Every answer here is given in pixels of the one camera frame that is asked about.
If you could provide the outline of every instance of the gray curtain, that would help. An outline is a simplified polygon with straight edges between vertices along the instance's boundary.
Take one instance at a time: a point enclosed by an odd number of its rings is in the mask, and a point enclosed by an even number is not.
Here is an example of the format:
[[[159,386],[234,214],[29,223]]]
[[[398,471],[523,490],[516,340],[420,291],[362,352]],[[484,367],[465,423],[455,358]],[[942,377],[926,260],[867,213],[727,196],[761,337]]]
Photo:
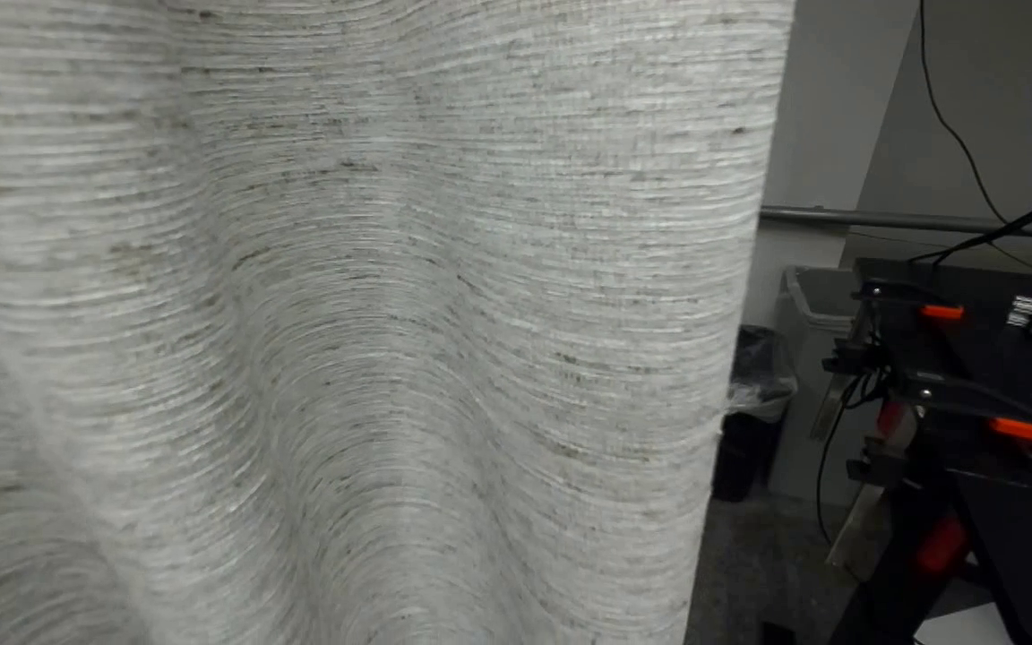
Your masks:
[[[0,0],[0,641],[682,641],[785,0]]]

